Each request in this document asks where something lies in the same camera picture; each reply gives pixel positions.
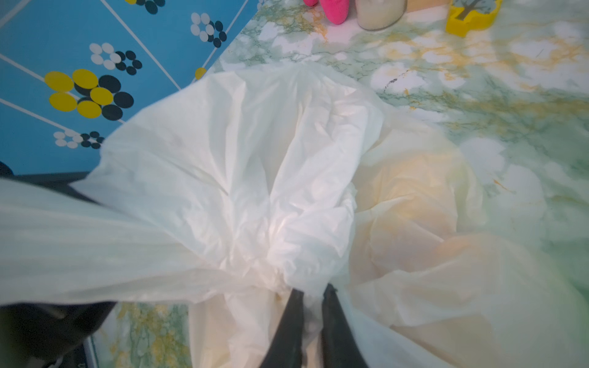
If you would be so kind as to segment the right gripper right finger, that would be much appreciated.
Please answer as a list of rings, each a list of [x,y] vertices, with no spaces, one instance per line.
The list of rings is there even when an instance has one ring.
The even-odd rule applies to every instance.
[[[323,317],[321,331],[323,367],[368,368],[337,297],[337,289],[332,284],[328,284],[325,289],[321,312]]]

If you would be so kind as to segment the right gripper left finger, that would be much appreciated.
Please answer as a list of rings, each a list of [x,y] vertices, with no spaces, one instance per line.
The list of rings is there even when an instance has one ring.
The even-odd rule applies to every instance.
[[[301,368],[304,293],[293,289],[260,368]]]

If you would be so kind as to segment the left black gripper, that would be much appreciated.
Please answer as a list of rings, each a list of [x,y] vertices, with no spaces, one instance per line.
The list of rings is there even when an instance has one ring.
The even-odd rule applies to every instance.
[[[70,184],[87,173],[16,176],[1,161],[1,179],[34,185],[66,198],[97,204]],[[15,248],[6,230],[1,230],[1,271],[15,264],[9,251]],[[117,302],[52,305],[1,301],[1,367],[97,367],[93,347],[86,340],[113,311]]]

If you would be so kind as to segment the translucent white plastic bag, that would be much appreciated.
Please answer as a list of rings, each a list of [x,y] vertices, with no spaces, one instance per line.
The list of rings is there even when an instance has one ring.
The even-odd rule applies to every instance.
[[[337,289],[370,367],[586,367],[588,305],[483,231],[440,132],[318,64],[217,73],[147,107],[74,190],[1,181],[1,301],[188,303],[193,360],[262,363],[293,289],[318,352]]]

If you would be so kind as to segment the glass jar black lid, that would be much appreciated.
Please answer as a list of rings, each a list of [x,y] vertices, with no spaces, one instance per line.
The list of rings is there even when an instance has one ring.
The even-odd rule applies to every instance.
[[[358,25],[368,31],[390,27],[406,11],[407,0],[356,0]]]

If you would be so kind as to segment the pink green plush toy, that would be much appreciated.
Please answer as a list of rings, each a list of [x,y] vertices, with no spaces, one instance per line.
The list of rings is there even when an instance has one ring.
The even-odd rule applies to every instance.
[[[326,18],[334,25],[340,25],[348,18],[350,0],[304,0],[308,7],[320,5]]]

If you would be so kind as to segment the yellow tree shaped block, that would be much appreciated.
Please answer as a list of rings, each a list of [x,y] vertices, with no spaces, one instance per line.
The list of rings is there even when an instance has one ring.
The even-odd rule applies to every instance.
[[[446,20],[446,32],[465,38],[471,31],[490,28],[497,18],[503,0],[452,0]]]

